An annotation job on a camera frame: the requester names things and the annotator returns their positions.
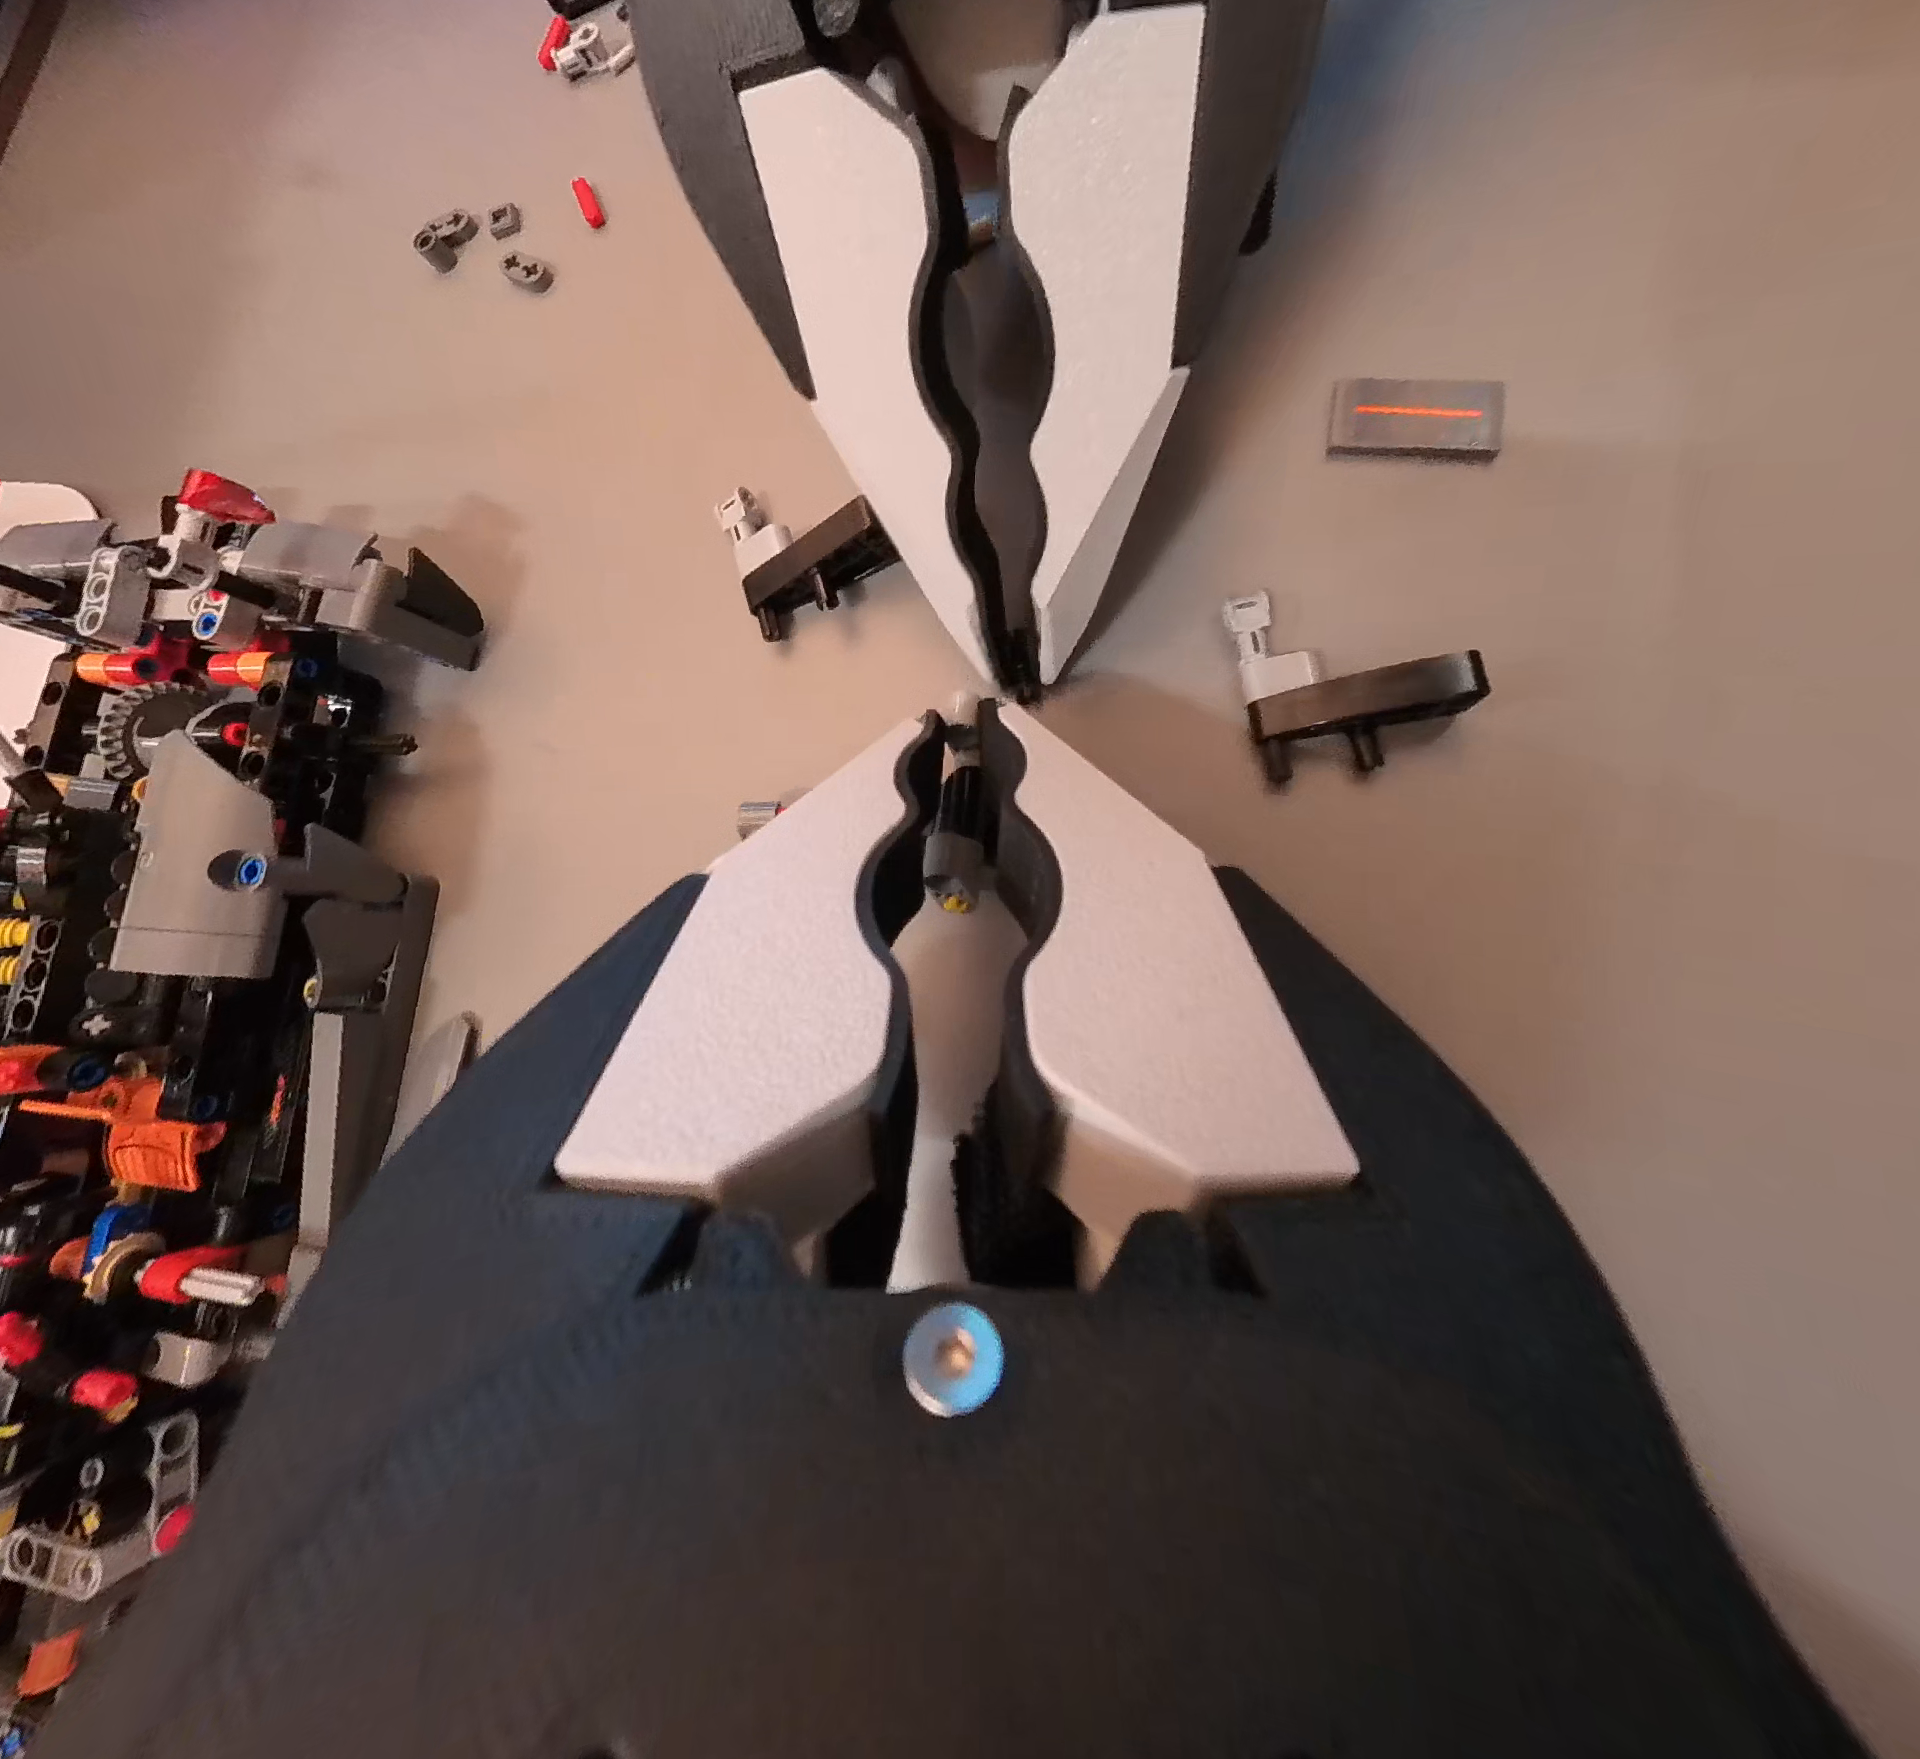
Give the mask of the large lego vehicle model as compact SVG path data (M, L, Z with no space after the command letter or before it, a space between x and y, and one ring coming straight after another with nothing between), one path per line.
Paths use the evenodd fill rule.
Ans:
M5 509L5 1755L183 1541L393 1136L437 884L366 845L381 652L479 668L418 546L188 470Z

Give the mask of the black lego beam assembly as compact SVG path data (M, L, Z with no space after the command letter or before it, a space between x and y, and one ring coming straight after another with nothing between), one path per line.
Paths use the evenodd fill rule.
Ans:
M786 637L800 608L830 612L852 588L900 564L900 549L863 496L800 534L772 522L745 488L722 498L714 515L728 537L746 608L771 643Z
M1384 731L1451 720L1492 690L1476 649L1338 675L1325 673L1311 649L1272 652L1267 591L1224 600L1220 619L1234 642L1250 738L1270 789L1290 783L1302 741L1341 738L1365 778L1384 765Z

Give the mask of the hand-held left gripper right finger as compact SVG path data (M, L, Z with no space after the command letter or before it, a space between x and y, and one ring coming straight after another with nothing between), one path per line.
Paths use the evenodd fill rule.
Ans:
M1352 1187L1356 1149L1210 859L1019 707L979 711L976 751L1023 947L960 1143L973 1280L1069 1287L1144 1217Z

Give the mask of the white rounded board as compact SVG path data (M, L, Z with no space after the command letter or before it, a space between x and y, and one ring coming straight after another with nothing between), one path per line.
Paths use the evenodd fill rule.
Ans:
M2 530L37 522L92 522L97 509L85 495L49 483L5 480ZM13 741L37 717L46 672L60 652L54 637L2 628L2 727Z

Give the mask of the dark grey lego axle assembly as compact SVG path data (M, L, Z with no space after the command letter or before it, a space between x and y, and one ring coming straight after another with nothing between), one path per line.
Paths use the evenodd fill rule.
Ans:
M944 781L921 847L924 891L945 915L976 909L987 890L997 833L976 717L976 695L960 693L947 702Z

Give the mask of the large dark printed box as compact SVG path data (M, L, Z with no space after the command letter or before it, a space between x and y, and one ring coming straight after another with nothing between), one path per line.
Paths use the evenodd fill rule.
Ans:
M2 151L26 109L69 0L2 0Z

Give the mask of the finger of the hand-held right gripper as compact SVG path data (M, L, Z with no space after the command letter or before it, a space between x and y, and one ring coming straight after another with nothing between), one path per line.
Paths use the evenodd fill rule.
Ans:
M1052 353L1029 450L1044 686L1096 614L1187 384L1176 331L1204 27L1200 0L1097 14L1007 140L1012 236Z
M1011 695L1019 668L954 526L973 458L927 386L942 212L915 105L904 63L808 66L739 98L817 420L969 666Z

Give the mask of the dark lego tile red stripe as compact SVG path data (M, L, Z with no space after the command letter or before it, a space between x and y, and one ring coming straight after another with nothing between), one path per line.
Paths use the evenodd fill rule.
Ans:
M1328 450L1341 458L1487 462L1500 453L1500 379L1338 379Z

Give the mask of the light grey lego rod assembly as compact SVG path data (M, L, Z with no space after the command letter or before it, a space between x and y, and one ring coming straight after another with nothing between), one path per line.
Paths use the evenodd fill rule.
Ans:
M619 75L634 66L634 35L624 0L595 6L577 18L554 14L540 39L538 65L570 83Z

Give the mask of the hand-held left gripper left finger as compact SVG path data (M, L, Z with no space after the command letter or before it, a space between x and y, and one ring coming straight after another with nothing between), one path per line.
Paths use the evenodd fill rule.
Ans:
M714 859L557 1178L763 1214L830 1283L881 1287L915 1123L893 945L926 903L926 827L918 717Z

